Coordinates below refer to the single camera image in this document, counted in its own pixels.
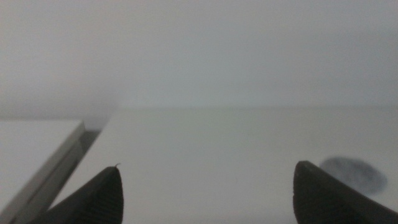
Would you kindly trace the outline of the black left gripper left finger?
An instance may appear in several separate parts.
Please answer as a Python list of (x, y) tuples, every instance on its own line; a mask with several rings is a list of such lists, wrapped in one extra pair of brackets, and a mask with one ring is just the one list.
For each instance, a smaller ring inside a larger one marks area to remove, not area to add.
[(124, 197), (121, 174), (107, 167), (31, 224), (121, 224)]

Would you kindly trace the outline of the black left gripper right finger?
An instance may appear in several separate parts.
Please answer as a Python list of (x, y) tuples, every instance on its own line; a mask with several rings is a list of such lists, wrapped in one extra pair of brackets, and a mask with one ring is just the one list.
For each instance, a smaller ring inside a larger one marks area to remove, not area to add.
[(397, 224), (397, 212), (348, 187), (309, 161), (296, 164), (293, 193), (298, 223)]

